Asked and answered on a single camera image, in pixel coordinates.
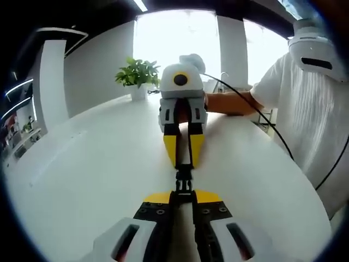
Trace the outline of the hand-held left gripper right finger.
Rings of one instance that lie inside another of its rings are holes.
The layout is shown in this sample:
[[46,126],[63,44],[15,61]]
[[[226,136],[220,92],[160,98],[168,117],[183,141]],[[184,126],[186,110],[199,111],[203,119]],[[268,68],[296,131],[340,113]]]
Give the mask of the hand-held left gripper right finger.
[[255,251],[217,194],[192,192],[194,238],[201,261],[248,261]]

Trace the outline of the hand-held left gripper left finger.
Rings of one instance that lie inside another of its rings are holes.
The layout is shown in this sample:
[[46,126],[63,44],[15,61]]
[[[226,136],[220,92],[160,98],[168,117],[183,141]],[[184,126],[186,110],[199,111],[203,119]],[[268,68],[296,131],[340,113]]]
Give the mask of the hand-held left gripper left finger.
[[132,218],[122,218],[95,239],[92,260],[166,261],[174,212],[174,191],[151,194]]

